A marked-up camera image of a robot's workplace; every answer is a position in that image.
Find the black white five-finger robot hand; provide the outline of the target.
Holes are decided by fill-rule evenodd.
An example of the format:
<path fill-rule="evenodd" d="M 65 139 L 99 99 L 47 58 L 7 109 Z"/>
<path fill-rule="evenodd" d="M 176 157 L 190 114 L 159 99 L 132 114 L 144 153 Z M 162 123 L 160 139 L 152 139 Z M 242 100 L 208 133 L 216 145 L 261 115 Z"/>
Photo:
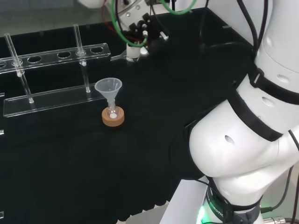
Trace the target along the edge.
<path fill-rule="evenodd" d="M 147 57 L 163 50 L 169 39 L 169 33 L 154 15 L 148 13 L 137 23 L 132 23 L 125 36 L 132 42 L 140 43 L 146 37 L 147 42 L 141 48 L 126 46 L 127 61 L 136 62 L 141 57 Z"/>

